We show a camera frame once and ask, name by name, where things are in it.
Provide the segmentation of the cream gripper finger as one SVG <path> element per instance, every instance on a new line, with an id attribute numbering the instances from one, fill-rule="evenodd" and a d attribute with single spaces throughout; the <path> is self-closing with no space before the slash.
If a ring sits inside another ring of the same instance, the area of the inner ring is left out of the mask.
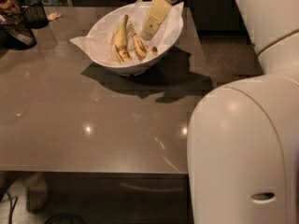
<path id="1" fill-rule="evenodd" d="M 141 32 L 144 40 L 150 41 L 156 35 L 171 8 L 171 0 L 151 0 Z"/>

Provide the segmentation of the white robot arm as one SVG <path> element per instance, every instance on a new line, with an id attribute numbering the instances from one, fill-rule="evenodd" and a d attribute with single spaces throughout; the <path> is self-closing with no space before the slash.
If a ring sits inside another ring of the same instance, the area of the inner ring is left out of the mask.
<path id="1" fill-rule="evenodd" d="M 298 224 L 299 0 L 235 2 L 263 72 L 192 112 L 193 223 Z"/>

